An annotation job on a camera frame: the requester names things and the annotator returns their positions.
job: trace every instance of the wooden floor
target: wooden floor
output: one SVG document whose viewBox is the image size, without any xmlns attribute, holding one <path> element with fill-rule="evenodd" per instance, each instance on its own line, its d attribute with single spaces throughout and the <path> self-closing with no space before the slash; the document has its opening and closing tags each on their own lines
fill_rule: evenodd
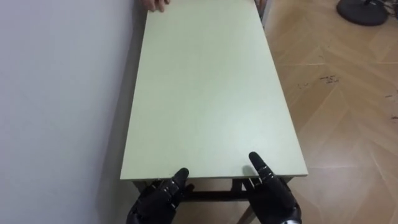
<svg viewBox="0 0 398 224">
<path fill-rule="evenodd" d="M 398 224 L 398 22 L 361 27 L 335 0 L 274 0 L 265 28 L 309 175 L 304 224 Z M 197 182 L 226 189 L 228 180 Z M 174 223 L 236 223 L 245 202 L 187 203 Z"/>
</svg>

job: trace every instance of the white wall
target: white wall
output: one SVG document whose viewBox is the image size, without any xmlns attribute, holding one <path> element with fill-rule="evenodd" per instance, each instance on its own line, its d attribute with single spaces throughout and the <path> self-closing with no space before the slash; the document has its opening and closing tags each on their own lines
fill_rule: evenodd
<svg viewBox="0 0 398 224">
<path fill-rule="evenodd" d="M 113 222 L 128 191 L 118 126 L 134 80 L 121 87 L 131 10 L 132 0 L 0 1 L 0 223 Z"/>
</svg>

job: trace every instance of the robotic hand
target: robotic hand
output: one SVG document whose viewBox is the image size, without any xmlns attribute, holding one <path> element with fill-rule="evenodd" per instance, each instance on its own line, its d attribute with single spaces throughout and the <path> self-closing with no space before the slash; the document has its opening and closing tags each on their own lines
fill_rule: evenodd
<svg viewBox="0 0 398 224">
<path fill-rule="evenodd" d="M 253 212 L 262 224 L 301 224 L 301 209 L 283 179 L 276 177 L 261 157 L 251 152 L 250 161 L 259 179 L 243 185 Z M 181 200 L 193 190 L 185 186 L 189 171 L 180 169 L 170 180 L 155 181 L 132 206 L 126 224 L 171 224 Z"/>
<path fill-rule="evenodd" d="M 246 179 L 250 206 L 263 224 L 301 224 L 301 209 L 283 179 L 275 176 L 261 157 L 251 152 L 250 161 L 259 179 Z"/>
<path fill-rule="evenodd" d="M 193 190 L 192 184 L 185 186 L 188 174 L 182 168 L 171 179 L 146 187 L 130 209 L 126 224 L 170 224 L 184 195 Z"/>
</svg>

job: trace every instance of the human hand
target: human hand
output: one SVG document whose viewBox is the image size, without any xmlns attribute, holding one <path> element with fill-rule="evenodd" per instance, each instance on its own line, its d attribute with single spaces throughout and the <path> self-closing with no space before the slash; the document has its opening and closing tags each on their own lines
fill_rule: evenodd
<svg viewBox="0 0 398 224">
<path fill-rule="evenodd" d="M 144 6 L 152 12 L 156 9 L 163 12 L 165 5 L 170 4 L 170 0 L 142 0 L 142 3 L 144 3 Z"/>
</svg>

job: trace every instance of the light green tabletop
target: light green tabletop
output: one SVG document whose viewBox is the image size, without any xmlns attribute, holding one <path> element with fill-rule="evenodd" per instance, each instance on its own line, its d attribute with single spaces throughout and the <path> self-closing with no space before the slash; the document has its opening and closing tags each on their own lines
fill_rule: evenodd
<svg viewBox="0 0 398 224">
<path fill-rule="evenodd" d="M 147 16 L 121 179 L 307 175 L 253 0 L 172 0 Z"/>
</svg>

